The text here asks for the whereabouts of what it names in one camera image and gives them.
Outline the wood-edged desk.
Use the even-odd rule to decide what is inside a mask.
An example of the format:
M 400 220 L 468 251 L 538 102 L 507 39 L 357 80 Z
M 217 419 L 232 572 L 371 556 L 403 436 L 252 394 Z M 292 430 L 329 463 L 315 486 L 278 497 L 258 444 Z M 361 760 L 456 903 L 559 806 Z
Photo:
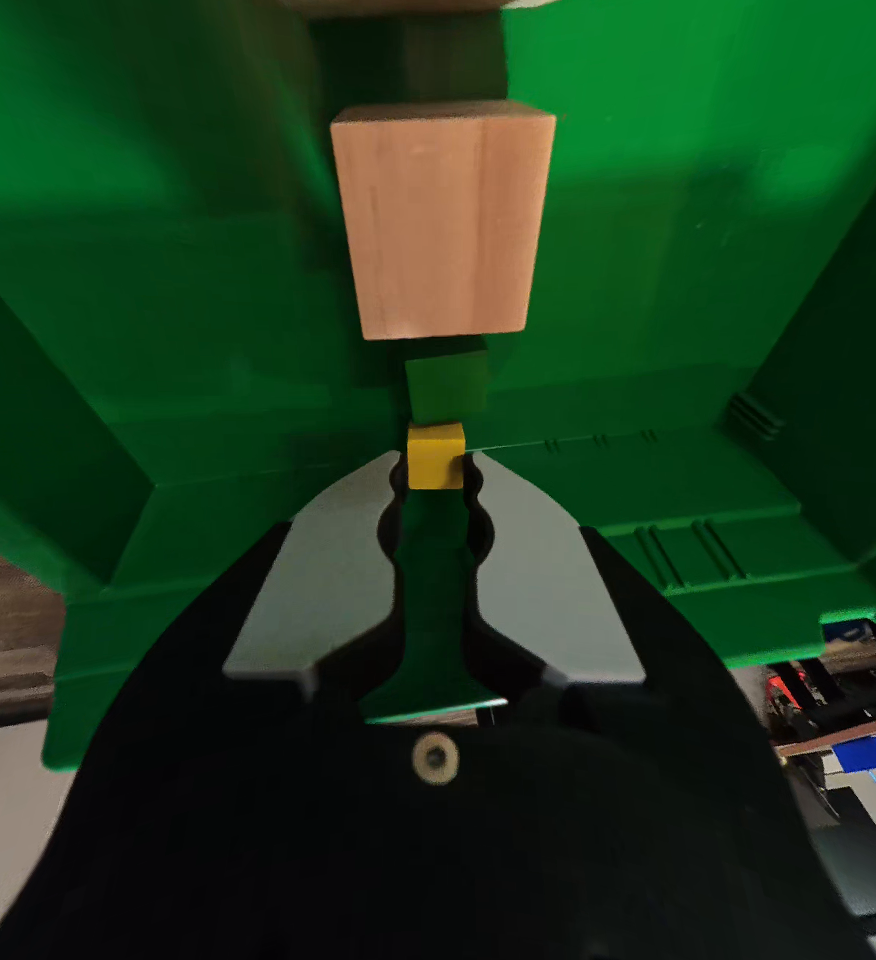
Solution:
M 778 757 L 791 758 L 832 751 L 835 746 L 852 741 L 876 737 L 876 721 L 853 726 L 835 733 L 826 734 L 810 740 L 795 743 L 777 743 L 772 747 Z

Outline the small green cube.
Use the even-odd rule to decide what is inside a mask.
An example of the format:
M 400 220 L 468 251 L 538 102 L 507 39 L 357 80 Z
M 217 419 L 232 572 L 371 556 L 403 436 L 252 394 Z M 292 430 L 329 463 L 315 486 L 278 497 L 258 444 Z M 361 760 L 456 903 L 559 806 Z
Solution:
M 413 424 L 458 423 L 486 411 L 489 361 L 484 349 L 409 359 L 404 368 Z

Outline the medium wooden cube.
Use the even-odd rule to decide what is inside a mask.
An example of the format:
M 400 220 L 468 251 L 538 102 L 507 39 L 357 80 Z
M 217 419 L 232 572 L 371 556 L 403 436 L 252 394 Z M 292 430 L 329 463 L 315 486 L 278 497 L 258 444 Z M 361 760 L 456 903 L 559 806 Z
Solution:
M 357 105 L 334 118 L 364 340 L 525 329 L 556 126 L 511 100 Z

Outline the green plastic bin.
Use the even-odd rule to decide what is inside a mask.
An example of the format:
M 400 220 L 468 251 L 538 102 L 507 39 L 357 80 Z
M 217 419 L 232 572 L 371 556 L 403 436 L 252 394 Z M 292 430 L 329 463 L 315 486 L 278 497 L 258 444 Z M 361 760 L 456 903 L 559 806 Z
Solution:
M 728 666 L 876 624 L 876 2 L 0 2 L 0 556 L 68 614 L 72 771 L 174 617 L 404 446 L 330 125 L 556 119 L 527 325 L 468 449 L 594 527 Z

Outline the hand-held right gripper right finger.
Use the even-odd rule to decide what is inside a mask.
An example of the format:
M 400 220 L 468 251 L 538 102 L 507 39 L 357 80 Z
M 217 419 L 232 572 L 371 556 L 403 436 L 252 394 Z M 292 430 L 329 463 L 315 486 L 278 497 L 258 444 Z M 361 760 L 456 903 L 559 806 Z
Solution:
M 486 453 L 466 456 L 466 667 L 495 696 L 635 692 L 646 671 L 582 526 Z

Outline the small yellow cube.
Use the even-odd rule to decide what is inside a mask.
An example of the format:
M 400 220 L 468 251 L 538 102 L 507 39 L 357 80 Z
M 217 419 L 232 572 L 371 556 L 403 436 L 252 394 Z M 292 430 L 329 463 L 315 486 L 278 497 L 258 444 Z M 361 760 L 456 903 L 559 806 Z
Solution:
M 410 424 L 406 455 L 411 491 L 459 491 L 464 487 L 466 435 L 460 422 Z

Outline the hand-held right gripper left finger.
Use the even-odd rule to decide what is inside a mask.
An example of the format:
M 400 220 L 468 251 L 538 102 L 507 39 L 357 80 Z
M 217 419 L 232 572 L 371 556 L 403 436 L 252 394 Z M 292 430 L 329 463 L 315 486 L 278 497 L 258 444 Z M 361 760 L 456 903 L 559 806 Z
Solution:
M 388 451 L 335 481 L 294 516 L 223 665 L 240 682 L 295 683 L 362 699 L 401 666 L 403 581 L 396 564 L 407 494 Z

